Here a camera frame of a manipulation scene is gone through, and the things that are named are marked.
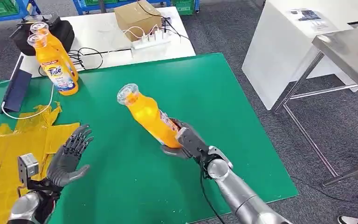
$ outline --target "person's foot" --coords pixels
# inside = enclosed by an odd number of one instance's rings
[[[339,224],[358,224],[358,218],[353,218],[349,216],[339,216],[338,217]]]

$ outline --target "green cutting mat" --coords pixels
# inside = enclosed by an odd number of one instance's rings
[[[117,103],[116,94],[127,83],[138,84],[161,110],[190,123],[207,144],[220,148],[264,201],[298,194],[222,54],[90,70],[80,78],[77,94],[55,93],[53,100],[63,109],[55,124],[90,124],[95,139],[80,165],[91,169],[65,187],[50,223],[184,224],[214,216],[194,161],[163,154]],[[6,87],[0,84],[0,103]],[[21,111],[46,104],[50,87],[48,78],[33,78]],[[15,125],[5,115],[2,122]],[[205,187],[217,211],[229,212],[215,183],[205,181]]]

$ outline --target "tide logo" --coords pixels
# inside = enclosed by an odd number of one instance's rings
[[[50,76],[60,76],[62,75],[62,68],[61,66],[57,66],[57,65],[52,65],[52,66],[48,66],[46,68],[47,74]]]

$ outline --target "bottle cap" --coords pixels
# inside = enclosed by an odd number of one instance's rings
[[[123,86],[117,94],[117,101],[123,105],[134,103],[139,96],[138,86],[134,83]]]
[[[47,35],[50,33],[50,31],[48,30],[48,25],[45,22],[36,22],[31,25],[31,28],[29,28],[29,30],[31,30],[31,32],[34,34],[39,33]]]
[[[43,48],[47,45],[46,36],[42,34],[32,34],[28,37],[27,42],[34,48]]]

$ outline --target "black bag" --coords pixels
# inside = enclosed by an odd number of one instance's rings
[[[75,33],[72,25],[68,21],[61,20],[57,22],[52,28],[49,27],[49,31],[61,41],[67,52],[70,51],[73,40],[75,39]],[[27,39],[31,34],[28,27],[27,29],[18,30],[18,32],[11,37],[18,49],[27,56],[35,56],[36,54],[34,47],[27,43]]]

